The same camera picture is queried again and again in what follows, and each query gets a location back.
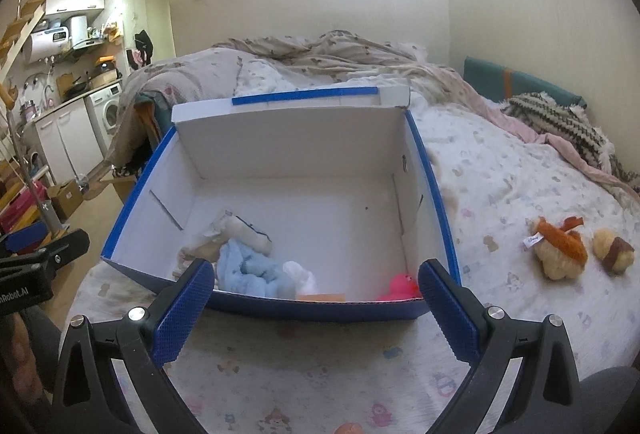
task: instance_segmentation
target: blue towel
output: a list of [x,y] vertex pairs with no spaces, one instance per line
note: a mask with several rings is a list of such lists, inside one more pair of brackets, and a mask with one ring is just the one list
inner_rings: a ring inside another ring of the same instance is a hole
[[241,295],[295,299],[296,285],[282,267],[235,239],[220,248],[218,288]]

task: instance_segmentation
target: metal screw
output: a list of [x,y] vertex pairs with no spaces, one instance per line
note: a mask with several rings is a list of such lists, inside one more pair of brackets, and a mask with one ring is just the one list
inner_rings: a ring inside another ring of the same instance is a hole
[[487,312],[492,319],[500,320],[504,318],[504,309],[498,308],[498,306],[491,306]]
[[562,325],[562,319],[558,315],[549,315],[549,322],[559,328]]
[[82,315],[74,315],[69,324],[73,328],[79,328],[84,323],[84,317]]
[[137,321],[145,316],[145,312],[146,310],[144,308],[137,307],[129,310],[129,313],[127,313],[127,316],[129,317],[129,319]]

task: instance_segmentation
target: countertop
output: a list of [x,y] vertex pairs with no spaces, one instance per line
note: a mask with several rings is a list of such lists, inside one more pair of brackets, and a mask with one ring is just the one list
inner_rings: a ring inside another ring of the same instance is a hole
[[33,120],[30,120],[27,123],[27,125],[36,124],[38,121],[42,120],[45,116],[49,116],[52,112],[56,112],[57,110],[63,109],[64,107],[68,106],[69,104],[74,103],[76,100],[80,100],[80,98],[85,98],[86,96],[89,96],[90,94],[94,94],[96,91],[100,91],[100,90],[106,89],[106,88],[112,86],[113,84],[119,84],[121,80],[122,79],[120,78],[119,80],[116,80],[115,82],[110,82],[109,84],[106,84],[104,86],[100,86],[99,88],[95,88],[95,89],[92,89],[91,91],[85,91],[84,93],[80,93],[80,94],[78,94],[78,96],[73,97],[71,100],[67,100],[66,102],[60,104],[59,106],[56,106],[53,109],[49,109],[48,111],[43,112],[40,116],[34,118]]

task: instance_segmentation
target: green headboard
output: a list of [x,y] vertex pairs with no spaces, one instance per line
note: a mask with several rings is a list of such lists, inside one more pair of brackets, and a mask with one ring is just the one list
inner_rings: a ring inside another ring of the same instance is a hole
[[467,57],[463,78],[482,96],[501,102],[514,94],[545,91],[561,106],[586,107],[586,100],[539,78],[484,60]]

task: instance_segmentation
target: water heater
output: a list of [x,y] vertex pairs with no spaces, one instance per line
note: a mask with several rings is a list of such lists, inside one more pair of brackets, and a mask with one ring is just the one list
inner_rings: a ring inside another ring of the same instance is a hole
[[64,26],[32,33],[22,47],[24,61],[31,64],[44,57],[58,55],[63,51],[68,40],[69,30]]

